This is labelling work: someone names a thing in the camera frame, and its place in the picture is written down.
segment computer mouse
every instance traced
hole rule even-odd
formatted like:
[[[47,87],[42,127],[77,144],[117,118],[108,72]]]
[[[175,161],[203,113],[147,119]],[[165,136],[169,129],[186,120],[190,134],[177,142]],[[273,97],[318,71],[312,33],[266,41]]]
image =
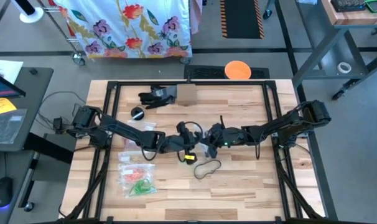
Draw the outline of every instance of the computer mouse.
[[[13,198],[13,179],[3,177],[0,179],[0,207],[9,205]]]

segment cardboard box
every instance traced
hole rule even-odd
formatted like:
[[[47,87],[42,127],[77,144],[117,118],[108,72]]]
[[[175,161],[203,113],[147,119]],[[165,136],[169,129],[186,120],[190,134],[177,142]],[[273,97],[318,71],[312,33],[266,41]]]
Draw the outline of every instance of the cardboard box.
[[[197,87],[194,84],[177,85],[176,103],[182,106],[197,104]]]

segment yellow and black warning tape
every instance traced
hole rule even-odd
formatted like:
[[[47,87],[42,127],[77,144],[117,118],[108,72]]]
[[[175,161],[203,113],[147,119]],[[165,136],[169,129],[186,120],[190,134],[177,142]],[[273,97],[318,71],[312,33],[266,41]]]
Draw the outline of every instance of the yellow and black warning tape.
[[[263,31],[263,25],[262,25],[262,17],[261,17],[261,10],[259,8],[259,3],[258,0],[253,0],[254,5],[255,5],[255,10],[256,10],[256,18],[258,19],[258,26],[259,26],[259,35],[260,38],[264,38],[264,31]]]
[[[220,0],[220,15],[221,15],[221,33],[223,37],[227,37],[225,0]]]

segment computer monitor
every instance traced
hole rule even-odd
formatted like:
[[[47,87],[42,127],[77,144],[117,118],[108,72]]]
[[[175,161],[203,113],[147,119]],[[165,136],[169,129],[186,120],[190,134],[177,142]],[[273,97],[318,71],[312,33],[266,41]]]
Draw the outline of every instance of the computer monitor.
[[[25,96],[26,93],[0,76],[0,98]]]

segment plastic bag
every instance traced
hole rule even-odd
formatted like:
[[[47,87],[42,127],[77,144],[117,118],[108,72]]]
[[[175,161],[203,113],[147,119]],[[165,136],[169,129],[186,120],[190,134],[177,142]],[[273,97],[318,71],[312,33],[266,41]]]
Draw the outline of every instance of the plastic bag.
[[[317,0],[296,0],[298,3],[303,3],[303,4],[317,4]]]
[[[151,152],[144,151],[146,157],[151,157]],[[118,160],[122,165],[129,164],[147,164],[149,161],[145,160],[141,151],[126,151],[118,153]]]
[[[157,126],[157,123],[153,122],[141,122],[129,120],[128,125],[140,130],[140,131],[153,131]],[[130,139],[124,139],[124,151],[140,151],[141,148]]]
[[[156,193],[153,164],[118,166],[125,198]]]

